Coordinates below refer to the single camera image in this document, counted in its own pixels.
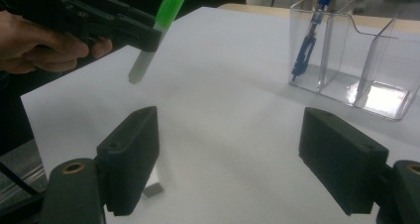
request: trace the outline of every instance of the cable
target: cable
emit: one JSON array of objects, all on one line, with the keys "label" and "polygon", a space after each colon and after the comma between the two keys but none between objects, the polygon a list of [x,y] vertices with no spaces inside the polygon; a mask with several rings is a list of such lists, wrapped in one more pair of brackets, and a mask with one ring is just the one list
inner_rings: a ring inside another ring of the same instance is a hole
[{"label": "cable", "polygon": [[20,188],[25,190],[31,195],[39,194],[36,190],[34,190],[31,186],[29,186],[27,183],[25,183],[23,180],[21,180],[15,173],[13,173],[11,170],[9,170],[3,163],[0,162],[0,171],[3,172],[7,177],[9,177],[10,180],[12,180],[16,185],[18,185]]}]

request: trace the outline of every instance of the blue pen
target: blue pen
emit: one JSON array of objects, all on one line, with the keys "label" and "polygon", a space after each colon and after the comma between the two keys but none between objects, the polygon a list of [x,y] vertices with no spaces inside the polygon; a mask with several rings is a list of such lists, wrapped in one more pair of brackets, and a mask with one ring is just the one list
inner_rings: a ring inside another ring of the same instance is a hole
[{"label": "blue pen", "polygon": [[291,72],[293,74],[292,81],[294,81],[297,76],[302,75],[308,67],[308,62],[311,58],[312,50],[314,49],[316,43],[315,30],[316,27],[321,24],[325,9],[330,4],[330,1],[331,0],[318,1],[318,5],[316,6],[314,15],[311,19],[311,25],[309,26],[308,34],[303,40],[299,54],[297,55],[296,62],[294,63],[293,71]]}]

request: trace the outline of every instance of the hand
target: hand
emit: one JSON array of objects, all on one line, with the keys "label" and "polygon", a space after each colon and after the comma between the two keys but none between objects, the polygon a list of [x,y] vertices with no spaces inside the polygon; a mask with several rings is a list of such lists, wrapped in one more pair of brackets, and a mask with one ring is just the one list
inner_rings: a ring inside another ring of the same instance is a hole
[{"label": "hand", "polygon": [[[106,55],[112,43],[99,39],[92,47],[95,57]],[[89,47],[71,34],[62,34],[13,15],[0,12],[0,70],[27,73],[37,68],[59,72],[75,68]]]}]

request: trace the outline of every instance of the brass screw hole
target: brass screw hole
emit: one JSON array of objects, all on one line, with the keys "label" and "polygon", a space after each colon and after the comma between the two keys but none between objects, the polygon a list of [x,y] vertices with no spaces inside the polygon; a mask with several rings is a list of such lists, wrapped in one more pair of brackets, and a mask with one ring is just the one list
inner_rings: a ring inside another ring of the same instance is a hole
[{"label": "brass screw hole", "polygon": [[408,168],[410,171],[412,171],[412,172],[414,172],[414,173],[416,173],[416,174],[420,175],[420,165],[417,165],[417,164],[410,164],[410,165],[408,165],[408,166],[407,166],[407,168]]},{"label": "brass screw hole", "polygon": [[71,174],[76,173],[84,169],[84,163],[72,163],[62,169],[62,173]]}]

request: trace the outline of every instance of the clear plastic organizer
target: clear plastic organizer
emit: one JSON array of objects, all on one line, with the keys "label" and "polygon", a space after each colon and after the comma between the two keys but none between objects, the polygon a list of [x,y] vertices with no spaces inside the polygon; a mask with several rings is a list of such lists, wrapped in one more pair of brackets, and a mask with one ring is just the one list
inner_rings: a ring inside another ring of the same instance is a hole
[{"label": "clear plastic organizer", "polygon": [[[382,15],[372,17],[356,15],[368,11],[368,0],[332,0],[316,27],[313,49],[305,52],[310,54],[306,70],[298,76],[292,71],[318,0],[291,6],[290,84],[402,119],[420,86],[420,21],[401,19],[413,10],[413,0],[382,1]],[[355,8],[357,3],[366,8]]]}]

